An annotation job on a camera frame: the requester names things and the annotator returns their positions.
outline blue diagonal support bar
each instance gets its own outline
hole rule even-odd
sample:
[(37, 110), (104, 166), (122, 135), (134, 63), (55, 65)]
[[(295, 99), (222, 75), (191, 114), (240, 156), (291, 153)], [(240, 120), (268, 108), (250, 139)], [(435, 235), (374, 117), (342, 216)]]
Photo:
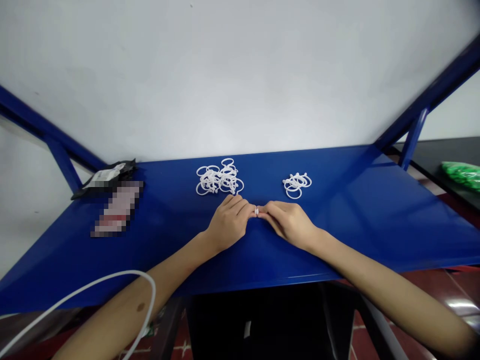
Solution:
[(75, 193), (82, 186), (82, 182), (80, 181), (79, 175), (77, 174), (67, 151), (62, 144), (50, 136), (46, 136), (44, 140), (48, 145), (51, 154), (55, 158), (61, 173), (65, 177), (68, 186), (70, 186), (71, 191)]
[(414, 122), (411, 123), (410, 130), (408, 131), (408, 135), (406, 136), (405, 145), (401, 151), (400, 161), (398, 165), (407, 171), (410, 165), (410, 161), (412, 160), (412, 156), (414, 155), (415, 147), (417, 146), (417, 142), (419, 141), (420, 133), (422, 132), (422, 128), (424, 127), (425, 119), (429, 114), (429, 109), (424, 108), (420, 116), (415, 119)]
[(72, 160), (92, 172), (107, 166), (105, 162), (1, 86), (0, 114), (42, 141), (46, 142), (47, 137), (54, 139), (62, 145)]
[(480, 35), (421, 93), (419, 97), (376, 140), (375, 146), (387, 150), (409, 131), (422, 109), (433, 111), (480, 69)]

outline hand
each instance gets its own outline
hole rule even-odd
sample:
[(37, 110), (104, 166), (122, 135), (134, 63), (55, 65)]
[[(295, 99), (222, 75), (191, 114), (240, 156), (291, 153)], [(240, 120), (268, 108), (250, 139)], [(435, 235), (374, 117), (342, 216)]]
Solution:
[(241, 195), (228, 195), (216, 209), (208, 229), (204, 231), (206, 241), (217, 252), (228, 249), (245, 235), (247, 221), (254, 218), (255, 205)]
[(267, 220), (278, 236), (299, 249), (313, 253), (322, 239), (332, 237), (316, 227), (296, 203), (270, 201), (258, 207), (258, 217)]

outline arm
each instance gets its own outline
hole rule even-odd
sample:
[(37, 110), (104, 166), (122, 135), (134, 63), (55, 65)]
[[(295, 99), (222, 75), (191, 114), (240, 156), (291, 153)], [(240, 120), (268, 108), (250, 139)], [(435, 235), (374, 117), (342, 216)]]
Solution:
[[(159, 312), (197, 267), (243, 237), (248, 219), (255, 216), (254, 205), (240, 195), (228, 195), (217, 208), (207, 230), (148, 271), (157, 288), (152, 315)], [(151, 296), (147, 280), (138, 278), (78, 329), (53, 360), (110, 360), (118, 356), (138, 334)]]
[(475, 345), (476, 334), (460, 317), (404, 277), (313, 225), (298, 204), (270, 201), (258, 208), (258, 217), (280, 237), (330, 264), (426, 346), (458, 358)]

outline floor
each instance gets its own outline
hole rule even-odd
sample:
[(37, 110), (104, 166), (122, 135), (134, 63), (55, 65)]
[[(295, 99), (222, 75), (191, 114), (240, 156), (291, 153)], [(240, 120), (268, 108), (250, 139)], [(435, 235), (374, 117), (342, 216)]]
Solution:
[[(419, 288), (461, 316), (480, 332), (480, 271), (449, 272), (435, 269), (402, 274)], [(433, 360), (435, 357), (416, 340), (389, 321), (391, 329), (410, 360)], [(367, 329), (356, 314), (350, 349), (351, 360), (379, 359)]]
[[(402, 274), (406, 279), (437, 299), (480, 332), (480, 271), (456, 272), (444, 269), (414, 271)], [(435, 357), (412, 337), (389, 321), (393, 333), (410, 360), (434, 360)], [(132, 360), (149, 360), (153, 338), (142, 339)], [(192, 360), (189, 328), (182, 314), (171, 360)], [(356, 313), (350, 348), (350, 360), (379, 359), (367, 329)]]

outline green plastic item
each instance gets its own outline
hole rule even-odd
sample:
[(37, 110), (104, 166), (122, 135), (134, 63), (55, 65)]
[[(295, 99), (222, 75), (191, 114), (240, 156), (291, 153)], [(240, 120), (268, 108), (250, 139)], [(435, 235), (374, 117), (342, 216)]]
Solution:
[(480, 193), (480, 166), (442, 161), (441, 167), (453, 181)]

